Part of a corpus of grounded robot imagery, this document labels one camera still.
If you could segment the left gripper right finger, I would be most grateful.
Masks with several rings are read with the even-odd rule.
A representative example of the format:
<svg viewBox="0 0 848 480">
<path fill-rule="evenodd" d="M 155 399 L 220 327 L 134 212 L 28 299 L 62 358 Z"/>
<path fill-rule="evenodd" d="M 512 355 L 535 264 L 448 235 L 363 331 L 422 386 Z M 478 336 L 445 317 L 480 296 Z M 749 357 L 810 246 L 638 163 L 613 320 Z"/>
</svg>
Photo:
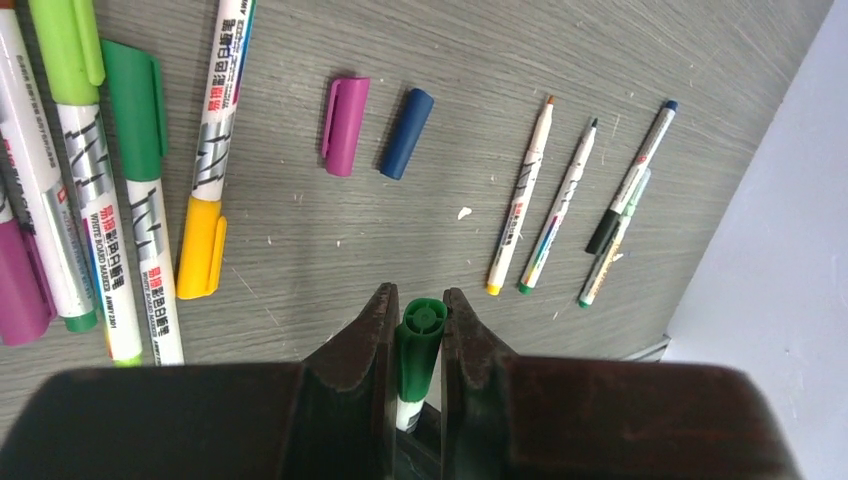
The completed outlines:
<svg viewBox="0 0 848 480">
<path fill-rule="evenodd" d="M 764 396 L 702 364 L 521 355 L 445 291 L 445 479 L 797 479 Z"/>
</svg>

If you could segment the black capped blue marker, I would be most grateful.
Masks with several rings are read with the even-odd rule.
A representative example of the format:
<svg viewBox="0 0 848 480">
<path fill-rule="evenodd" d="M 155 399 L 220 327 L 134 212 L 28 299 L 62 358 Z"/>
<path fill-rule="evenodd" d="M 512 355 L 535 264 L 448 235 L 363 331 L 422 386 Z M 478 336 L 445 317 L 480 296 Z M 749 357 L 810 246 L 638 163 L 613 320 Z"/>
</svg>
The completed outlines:
<svg viewBox="0 0 848 480">
<path fill-rule="evenodd" d="M 658 112 L 650 130 L 623 178 L 608 209 L 602 216 L 592 237 L 585 247 L 585 252 L 599 255 L 610 240 L 615 226 L 622 217 L 625 207 L 635 194 L 635 190 L 645 175 L 649 163 L 653 159 L 663 137 L 671 125 L 678 109 L 678 102 L 668 100 Z"/>
</svg>

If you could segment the blue pen cap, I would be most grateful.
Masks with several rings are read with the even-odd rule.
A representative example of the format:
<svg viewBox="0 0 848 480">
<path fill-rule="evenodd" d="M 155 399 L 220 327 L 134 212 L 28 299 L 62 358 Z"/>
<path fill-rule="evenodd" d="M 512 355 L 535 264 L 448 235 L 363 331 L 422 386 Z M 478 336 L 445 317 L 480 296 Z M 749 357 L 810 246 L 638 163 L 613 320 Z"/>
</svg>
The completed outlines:
<svg viewBox="0 0 848 480">
<path fill-rule="evenodd" d="M 380 173 L 400 180 L 435 104 L 434 98 L 419 88 L 411 89 L 395 122 L 380 164 Z"/>
</svg>

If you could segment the purple pen cap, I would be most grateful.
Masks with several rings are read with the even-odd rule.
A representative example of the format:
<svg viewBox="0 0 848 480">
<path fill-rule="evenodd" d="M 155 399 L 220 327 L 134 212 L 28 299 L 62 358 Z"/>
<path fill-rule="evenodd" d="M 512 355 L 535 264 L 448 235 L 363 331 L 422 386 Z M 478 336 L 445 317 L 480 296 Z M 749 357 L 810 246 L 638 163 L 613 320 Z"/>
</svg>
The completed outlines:
<svg viewBox="0 0 848 480">
<path fill-rule="evenodd" d="M 331 175 L 352 174 L 369 88 L 369 77 L 337 78 L 330 84 L 321 157 Z"/>
</svg>

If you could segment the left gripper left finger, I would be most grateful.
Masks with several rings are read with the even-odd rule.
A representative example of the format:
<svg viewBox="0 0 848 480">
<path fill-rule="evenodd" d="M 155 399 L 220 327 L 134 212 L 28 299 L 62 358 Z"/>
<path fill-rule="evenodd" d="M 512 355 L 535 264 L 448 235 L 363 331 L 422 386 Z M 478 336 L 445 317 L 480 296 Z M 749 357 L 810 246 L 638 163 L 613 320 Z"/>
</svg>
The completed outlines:
<svg viewBox="0 0 848 480">
<path fill-rule="evenodd" d="M 299 362 L 67 370 L 27 402 L 5 479 L 389 479 L 394 284 Z"/>
</svg>

